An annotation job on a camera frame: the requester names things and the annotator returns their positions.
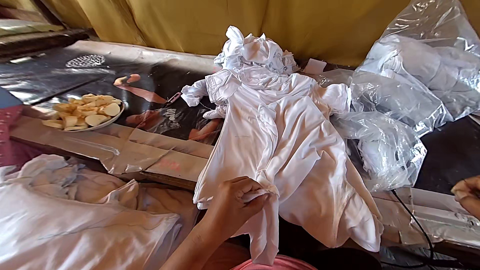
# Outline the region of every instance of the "sliced fruit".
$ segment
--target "sliced fruit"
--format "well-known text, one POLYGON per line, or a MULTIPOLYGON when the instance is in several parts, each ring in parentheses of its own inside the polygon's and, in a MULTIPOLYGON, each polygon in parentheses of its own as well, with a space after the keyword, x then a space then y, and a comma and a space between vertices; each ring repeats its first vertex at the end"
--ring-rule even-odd
POLYGON ((73 131, 73 130, 82 130, 82 129, 86 129, 88 126, 86 125, 82 125, 82 126, 69 126, 69 127, 66 127, 63 129, 63 131, 73 131))
POLYGON ((87 107, 97 107, 95 101, 92 101, 92 102, 90 102, 90 103, 87 103, 87 104, 85 104, 85 106, 87 106, 87 107))
POLYGON ((115 116, 120 112, 120 106, 116 103, 111 103, 102 110, 106 115, 115 116))
POLYGON ((90 103, 97 99, 98 99, 98 96, 95 96, 94 94, 87 94, 82 96, 82 100, 85 101, 86 103, 90 103))
POLYGON ((76 116, 76 117, 80 117, 80 116, 83 116, 82 112, 79 111, 79 110, 74 110, 72 112, 72 116, 76 116))
POLYGON ((106 100, 104 100, 104 99, 100 99, 100 98, 99 98, 99 99, 95 100, 95 104, 96 104, 97 107, 100 107, 100 106, 102 106, 102 105, 107 105, 107 104, 109 104, 109 102, 106 101, 106 100))
POLYGON ((64 127, 71 127, 75 126, 77 124, 78 117, 76 116, 67 116, 63 120, 63 126, 64 127))
POLYGON ((73 112, 76 108, 76 105, 70 103, 57 103, 52 106, 52 109, 60 112, 73 112))
POLYGON ((42 120, 42 124, 54 128, 63 128, 63 121, 62 120, 42 120))
POLYGON ((79 117, 77 119, 77 125, 79 126, 88 126, 88 124, 85 122, 85 118, 84 117, 79 117))
POLYGON ((100 125, 101 123, 103 123, 107 120, 108 120, 107 116, 99 115, 99 114, 89 115, 89 116, 85 117, 85 122, 87 124, 89 124, 90 126, 98 126, 98 125, 100 125))
POLYGON ((104 96, 104 95, 101 95, 101 96, 100 96, 100 99, 103 99, 103 100, 106 100, 106 101, 112 101, 112 100, 114 100, 115 98, 112 97, 112 96, 104 96))

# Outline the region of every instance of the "human hand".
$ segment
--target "human hand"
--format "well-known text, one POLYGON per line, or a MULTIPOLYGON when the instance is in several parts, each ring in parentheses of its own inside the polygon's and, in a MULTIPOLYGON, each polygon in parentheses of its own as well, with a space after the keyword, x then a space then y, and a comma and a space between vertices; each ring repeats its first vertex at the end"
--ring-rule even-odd
POLYGON ((458 182, 451 191, 465 210, 480 219, 480 175, 458 182))
POLYGON ((262 210, 268 194, 258 196, 249 203, 241 197, 262 186, 241 176, 220 184, 204 218, 198 223, 205 235, 214 237, 214 241, 224 242, 236 233, 240 227, 256 213, 262 210))
POLYGON ((114 82, 113 85, 115 86, 122 86, 122 85, 127 85, 129 83, 133 83, 136 81, 139 81, 141 79, 141 76, 138 74, 130 74, 129 76, 124 76, 121 78, 117 78, 114 82))

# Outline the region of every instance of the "black cable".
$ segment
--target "black cable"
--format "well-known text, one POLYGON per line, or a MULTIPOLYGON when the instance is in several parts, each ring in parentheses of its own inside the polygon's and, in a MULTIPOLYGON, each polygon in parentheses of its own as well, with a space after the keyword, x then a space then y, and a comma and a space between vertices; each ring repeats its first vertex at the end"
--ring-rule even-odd
MULTIPOLYGON (((413 220, 417 223, 417 225, 419 226, 421 232, 423 233, 423 235, 425 236, 425 238, 427 239, 427 242, 428 242, 428 247, 429 247, 429 250, 430 250, 430 261, 433 260, 433 244, 432 242, 430 241, 430 238, 428 238, 428 235, 427 233, 425 232, 425 230, 423 229, 423 227, 420 225, 420 222, 417 220, 417 218, 415 218, 415 216, 413 215, 413 213, 410 211, 410 209, 408 209, 408 207, 403 203, 403 201, 400 199, 400 197, 396 194, 396 191, 395 189, 391 190, 393 195, 395 195, 396 199, 402 204, 402 206, 405 208, 405 210, 410 214, 410 216, 413 218, 413 220)), ((424 266, 428 266, 432 269, 432 267, 430 265, 427 265, 426 263, 422 263, 422 264, 419 264, 419 265, 399 265, 399 264, 395 264, 395 263, 390 263, 390 262, 384 262, 384 261, 380 261, 381 263, 383 264, 386 264, 386 265, 390 265, 390 266, 396 266, 396 267, 401 267, 401 268, 406 268, 406 269, 414 269, 414 268, 420 268, 420 267, 424 267, 424 266)))

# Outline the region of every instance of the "sleeve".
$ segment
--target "sleeve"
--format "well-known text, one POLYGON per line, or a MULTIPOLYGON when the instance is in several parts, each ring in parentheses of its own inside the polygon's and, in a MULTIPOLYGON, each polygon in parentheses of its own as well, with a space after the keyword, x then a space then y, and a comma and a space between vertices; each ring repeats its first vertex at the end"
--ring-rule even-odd
POLYGON ((192 86, 184 86, 181 92, 181 97, 189 107, 197 106, 200 99, 208 95, 205 79, 196 81, 192 86))

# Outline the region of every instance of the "pink clothing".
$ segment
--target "pink clothing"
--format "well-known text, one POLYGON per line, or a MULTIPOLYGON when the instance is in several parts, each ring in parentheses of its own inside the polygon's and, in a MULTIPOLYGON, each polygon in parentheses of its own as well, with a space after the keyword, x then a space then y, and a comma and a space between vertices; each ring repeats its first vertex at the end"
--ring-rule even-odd
POLYGON ((317 270, 317 268, 298 259, 277 255, 272 266, 254 264, 252 260, 249 259, 231 270, 317 270))

